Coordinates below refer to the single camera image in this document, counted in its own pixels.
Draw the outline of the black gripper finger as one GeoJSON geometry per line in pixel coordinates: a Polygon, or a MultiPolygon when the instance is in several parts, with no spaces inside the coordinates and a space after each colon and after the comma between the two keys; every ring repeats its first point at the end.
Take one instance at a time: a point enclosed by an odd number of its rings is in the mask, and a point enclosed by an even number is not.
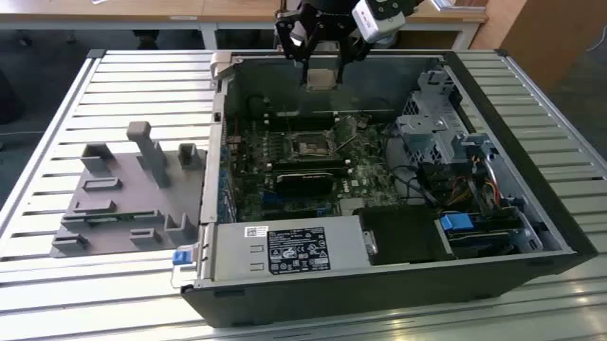
{"type": "Polygon", "coordinates": [[[355,24],[346,25],[339,23],[335,37],[339,48],[336,83],[342,84],[346,65],[364,60],[368,55],[368,42],[355,24]]]}
{"type": "Polygon", "coordinates": [[[301,64],[300,85],[305,85],[313,52],[313,31],[308,31],[300,23],[297,12],[276,13],[276,35],[284,57],[301,64]]]}

